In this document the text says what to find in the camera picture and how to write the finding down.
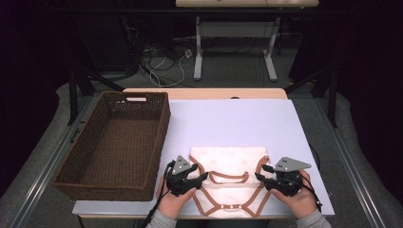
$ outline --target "metal frame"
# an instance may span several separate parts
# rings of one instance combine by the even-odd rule
[[[87,113],[91,101],[92,97],[85,97],[83,99],[82,104],[79,108],[79,114],[77,118],[72,123],[72,125],[67,126],[65,132],[62,135],[62,138],[57,143],[53,153],[51,154],[48,163],[44,166],[44,169],[41,171],[41,173],[32,184],[31,188],[28,190],[24,203],[16,214],[10,227],[25,227],[30,215],[35,209],[36,204],[44,193],[45,188],[50,181],[50,178],[52,177],[53,173],[62,161],[65,154],[67,153],[66,147],[70,142],[70,139],[74,135],[75,131],[78,129],[81,119]]]
[[[266,63],[270,81],[278,80],[275,67],[272,61],[273,48],[278,35],[279,18],[274,22],[201,22],[196,17],[196,62],[194,79],[202,79],[202,37],[270,37],[266,50],[263,51],[263,58]]]
[[[365,182],[362,180],[358,170],[355,167],[355,163],[352,157],[350,156],[348,148],[344,144],[344,141],[341,139],[339,132],[337,131],[336,128],[332,126],[332,123],[326,121],[328,120],[326,115],[326,104],[324,103],[323,99],[316,99],[316,101],[320,114],[335,139],[335,142],[338,146],[337,150],[338,156],[340,157],[341,163],[343,164],[346,170],[347,176],[349,177],[350,182],[352,183],[352,186],[355,190],[358,200],[361,203],[362,209],[364,210],[364,213],[367,216],[367,219],[370,222],[371,227],[373,228],[386,227],[384,221],[382,220],[382,217],[380,216],[379,212],[376,209],[374,200],[370,192],[368,191]]]

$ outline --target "white cloth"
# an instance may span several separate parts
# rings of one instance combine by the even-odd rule
[[[189,179],[209,172],[193,198],[202,215],[218,219],[259,216],[270,196],[255,177],[255,172],[271,177],[261,169],[269,162],[265,147],[193,147],[190,162],[197,163],[199,170]]]

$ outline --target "wicker basket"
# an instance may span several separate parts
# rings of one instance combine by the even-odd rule
[[[167,93],[104,92],[52,185],[72,200],[152,200],[169,118]]]

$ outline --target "cable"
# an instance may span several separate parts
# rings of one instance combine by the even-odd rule
[[[84,224],[83,224],[83,220],[81,219],[81,217],[80,217],[80,216],[77,216],[77,219],[78,219],[78,222],[80,223],[80,227],[81,227],[81,228],[86,228],[86,227],[84,226]]]
[[[253,44],[251,47],[249,47],[249,49],[244,50],[244,51],[240,51],[242,48],[245,48],[246,44],[249,43],[250,40],[253,40]],[[256,37],[250,37],[249,39],[247,39],[247,41],[245,41],[243,44],[241,44],[239,47],[237,47],[235,50],[232,51],[216,51],[216,50],[208,50],[208,48],[204,48],[205,50],[207,50],[209,53],[224,53],[224,54],[233,54],[233,53],[247,53],[249,51],[251,51],[253,48],[255,48],[256,46]]]
[[[181,57],[181,60],[179,61],[179,66],[180,66],[181,72],[182,72],[182,78],[181,78],[178,82],[175,82],[175,83],[173,83],[173,84],[163,85],[163,84],[161,83],[160,76],[158,76],[157,74],[154,73],[154,70],[156,70],[156,69],[158,70],[158,67],[159,67],[160,65],[162,65],[163,62],[165,61],[165,55],[164,55],[164,56],[163,56],[163,60],[162,60],[157,66],[155,66],[154,69],[151,69],[151,71],[150,71],[150,73],[149,73],[149,77],[150,77],[151,83],[152,83],[154,86],[158,86],[158,87],[172,87],[172,86],[176,86],[176,85],[180,84],[180,83],[184,80],[184,77],[185,77],[185,73],[184,73],[184,70],[183,70],[183,68],[182,68],[182,59],[184,58],[184,56],[186,56],[186,55],[183,55],[183,56]]]
[[[172,64],[171,64],[170,66],[166,67],[166,68],[158,68],[162,63],[160,63],[160,64],[157,65],[157,66],[152,66],[152,65],[151,65],[151,60],[152,60],[152,57],[153,57],[153,56],[152,56],[152,52],[151,52],[151,51],[153,51],[153,50],[158,51],[158,52],[160,52],[160,53],[162,54],[161,56],[163,56],[163,62],[166,60],[166,57],[172,59]],[[158,69],[158,70],[169,70],[171,67],[173,67],[173,66],[175,65],[175,58],[166,55],[166,54],[163,53],[161,50],[157,50],[157,49],[153,49],[153,50],[150,50],[150,51],[149,51],[149,52],[150,52],[150,57],[149,57],[149,58],[150,58],[150,61],[148,62],[148,66],[149,66],[152,70],[156,70],[156,69]]]
[[[192,36],[190,37],[183,37],[180,40],[174,40],[175,45],[181,46],[184,48],[191,49],[192,51],[196,51],[196,41],[193,39]]]
[[[150,210],[150,212],[147,215],[147,218],[145,219],[142,228],[145,228],[148,223],[150,223],[152,216],[155,214],[155,211],[157,211],[158,206],[160,205],[161,200],[163,199],[163,197],[168,194],[170,192],[170,190],[166,191],[165,193],[163,193],[163,188],[165,187],[165,182],[166,182],[166,175],[168,173],[168,169],[172,168],[173,165],[175,164],[175,161],[170,162],[166,168],[165,171],[163,172],[163,183],[161,185],[161,191],[160,191],[160,195],[157,198],[157,202],[155,203],[154,207]]]
[[[312,186],[311,182],[310,182],[307,178],[305,178],[304,176],[302,176],[302,177],[309,183],[309,185],[311,186],[311,190],[310,190],[310,188],[308,188],[308,187],[305,186],[304,184],[302,184],[302,185],[303,185],[306,189],[308,189],[308,190],[314,195],[315,200],[316,200],[316,203],[317,203],[317,210],[318,210],[319,212],[322,212],[322,209],[321,209],[322,203],[320,203],[319,197],[318,197],[317,194],[315,193],[314,186]]]
[[[160,78],[160,80],[161,80],[161,78],[163,78],[163,79],[166,79],[166,80],[171,81],[171,82],[173,82],[173,83],[176,83],[176,81],[174,81],[174,80],[172,80],[172,79],[169,79],[169,78],[166,78],[166,77],[164,77],[164,76],[159,75],[158,77]],[[186,87],[194,87],[194,86],[186,85],[186,84],[183,84],[183,83],[179,83],[179,85],[186,86]]]
[[[144,71],[145,71],[145,73],[147,74],[147,75],[150,75],[150,70],[147,68],[147,67],[145,67],[144,66],[144,64],[142,64],[142,65],[139,65]],[[161,85],[167,85],[167,83],[164,81],[164,80],[162,80],[162,79],[159,79],[159,78],[156,78],[156,76],[154,75],[154,74],[151,74],[152,76],[151,76],[151,80],[155,80],[155,82],[160,82],[160,84]]]

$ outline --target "desk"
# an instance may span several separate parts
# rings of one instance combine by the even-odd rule
[[[318,4],[317,0],[176,0],[176,6],[183,8],[303,8],[316,7]],[[273,22],[203,22],[197,17],[194,79],[202,78],[202,37],[270,37],[263,57],[270,81],[276,82],[278,77],[272,61],[272,52],[279,23],[280,18]]]
[[[313,167],[307,171],[323,203],[322,214],[335,214],[297,113],[282,89],[130,88],[125,91],[166,91],[169,94],[171,119],[159,177],[178,155],[186,158],[192,146],[265,146],[272,164],[284,156],[310,163]],[[155,202],[156,199],[150,202],[78,200],[72,213],[82,218],[144,218]],[[292,218],[293,214],[285,204],[270,197],[260,217],[281,219]],[[206,219],[192,199],[183,207],[180,218]]]

